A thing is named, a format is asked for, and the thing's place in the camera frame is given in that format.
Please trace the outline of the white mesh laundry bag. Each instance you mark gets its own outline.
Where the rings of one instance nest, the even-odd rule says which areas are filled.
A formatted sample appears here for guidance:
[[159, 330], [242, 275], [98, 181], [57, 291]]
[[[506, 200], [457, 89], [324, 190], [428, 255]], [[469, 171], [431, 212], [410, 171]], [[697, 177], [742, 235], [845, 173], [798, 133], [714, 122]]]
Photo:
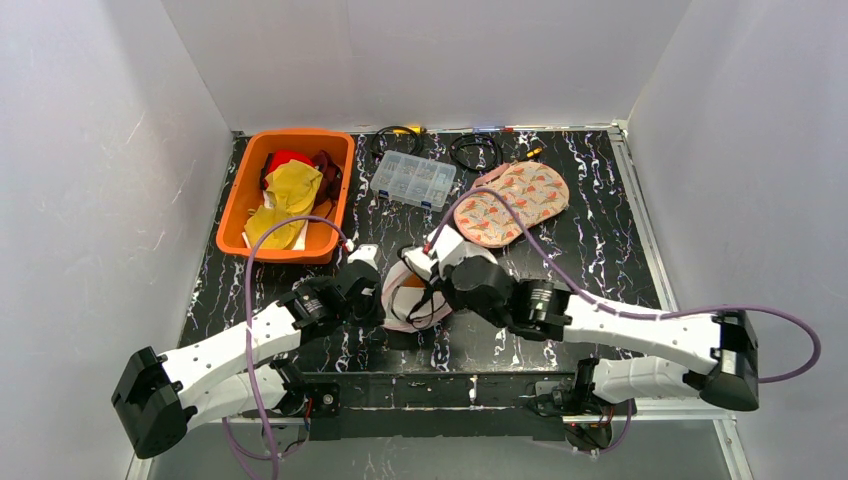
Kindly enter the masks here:
[[452, 309], [440, 292], [435, 292], [431, 300], [424, 298], [425, 288], [408, 288], [402, 285], [409, 276], [414, 275], [401, 261], [396, 262], [388, 271], [381, 293], [385, 310], [383, 328], [390, 331], [413, 333], [434, 327], [445, 320]]

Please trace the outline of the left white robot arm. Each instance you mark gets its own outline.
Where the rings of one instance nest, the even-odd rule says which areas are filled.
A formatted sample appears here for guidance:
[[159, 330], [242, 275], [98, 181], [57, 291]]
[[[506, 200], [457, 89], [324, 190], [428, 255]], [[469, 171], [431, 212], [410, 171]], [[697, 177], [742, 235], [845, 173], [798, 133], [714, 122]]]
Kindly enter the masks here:
[[345, 323], [380, 324], [381, 276], [372, 260], [315, 277], [221, 333], [162, 354], [133, 353], [111, 403], [140, 459], [158, 456], [193, 428], [297, 394], [269, 361], [334, 333]]

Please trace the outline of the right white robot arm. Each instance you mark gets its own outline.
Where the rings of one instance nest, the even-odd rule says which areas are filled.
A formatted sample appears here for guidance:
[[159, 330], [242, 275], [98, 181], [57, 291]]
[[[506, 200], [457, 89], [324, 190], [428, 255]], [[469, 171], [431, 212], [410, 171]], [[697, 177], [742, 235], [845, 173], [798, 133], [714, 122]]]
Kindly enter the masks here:
[[631, 359], [580, 361], [571, 394], [582, 401], [697, 397], [725, 410], [760, 406], [758, 344], [742, 310], [670, 318], [662, 310], [581, 297], [554, 282], [518, 280], [483, 256], [434, 271], [452, 308], [470, 310], [518, 337], [637, 352]]

